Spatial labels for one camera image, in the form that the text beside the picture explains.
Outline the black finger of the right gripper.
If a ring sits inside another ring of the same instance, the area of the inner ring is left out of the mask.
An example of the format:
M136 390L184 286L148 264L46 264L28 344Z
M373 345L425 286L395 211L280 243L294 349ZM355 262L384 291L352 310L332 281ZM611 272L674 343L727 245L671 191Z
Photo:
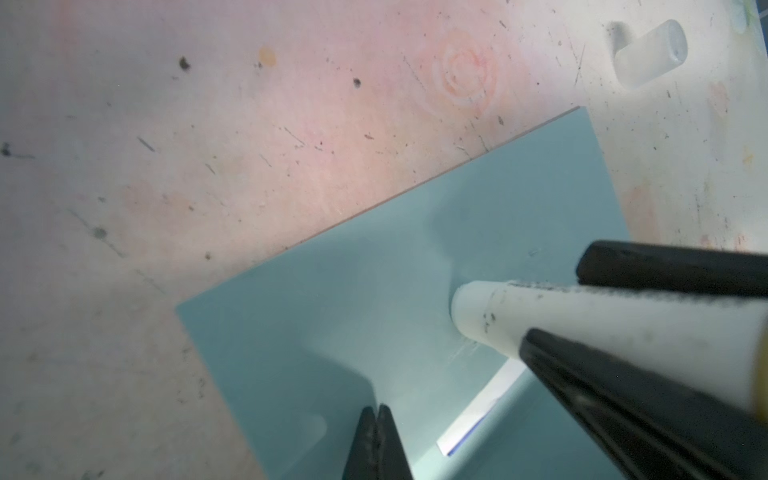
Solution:
M767 427L740 409L539 329L519 355L628 479L767 476Z
M687 294L767 296L764 254L599 240L582 255L581 285Z

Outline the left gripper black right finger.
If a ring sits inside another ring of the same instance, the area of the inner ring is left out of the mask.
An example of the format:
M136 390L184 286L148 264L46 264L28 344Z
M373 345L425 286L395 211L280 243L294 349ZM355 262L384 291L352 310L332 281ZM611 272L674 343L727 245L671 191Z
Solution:
M381 404L376 417L375 478L378 480L412 480L408 463L391 409Z

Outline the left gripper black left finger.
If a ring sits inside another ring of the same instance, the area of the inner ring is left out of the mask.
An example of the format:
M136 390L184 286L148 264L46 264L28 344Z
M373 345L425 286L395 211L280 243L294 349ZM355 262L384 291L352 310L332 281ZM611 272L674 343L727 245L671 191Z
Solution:
M374 409L365 407L360 414L347 456L343 480L378 478L378 422Z

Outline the white letter paper blue border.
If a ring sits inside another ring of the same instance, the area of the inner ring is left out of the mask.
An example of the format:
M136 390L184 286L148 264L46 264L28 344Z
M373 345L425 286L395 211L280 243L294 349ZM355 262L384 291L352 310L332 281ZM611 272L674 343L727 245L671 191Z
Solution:
M526 370L516 359L508 359L501 366L438 438L436 444L443 456L456 453Z

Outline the white glue stick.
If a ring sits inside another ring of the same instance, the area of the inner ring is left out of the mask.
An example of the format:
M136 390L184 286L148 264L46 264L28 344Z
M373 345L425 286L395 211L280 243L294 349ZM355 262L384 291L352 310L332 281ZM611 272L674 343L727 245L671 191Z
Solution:
M451 317L464 336L510 358L539 329L767 418L764 299L473 281L454 293Z

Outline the teal envelope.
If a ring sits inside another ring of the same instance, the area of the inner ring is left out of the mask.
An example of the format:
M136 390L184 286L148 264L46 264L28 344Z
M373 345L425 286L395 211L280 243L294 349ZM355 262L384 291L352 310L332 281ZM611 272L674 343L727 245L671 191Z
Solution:
M418 479L615 479L532 374L458 451L440 436L504 364L461 335L474 280L576 281L628 229L578 108L339 224L177 312L270 479L338 479L358 419L387 405Z

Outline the translucent glue stick cap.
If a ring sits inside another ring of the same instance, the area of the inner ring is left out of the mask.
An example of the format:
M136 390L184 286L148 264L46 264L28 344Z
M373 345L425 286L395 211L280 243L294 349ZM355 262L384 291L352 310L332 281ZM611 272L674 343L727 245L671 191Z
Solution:
M683 65L687 57L683 27L669 19L619 49L613 65L619 83L635 89Z

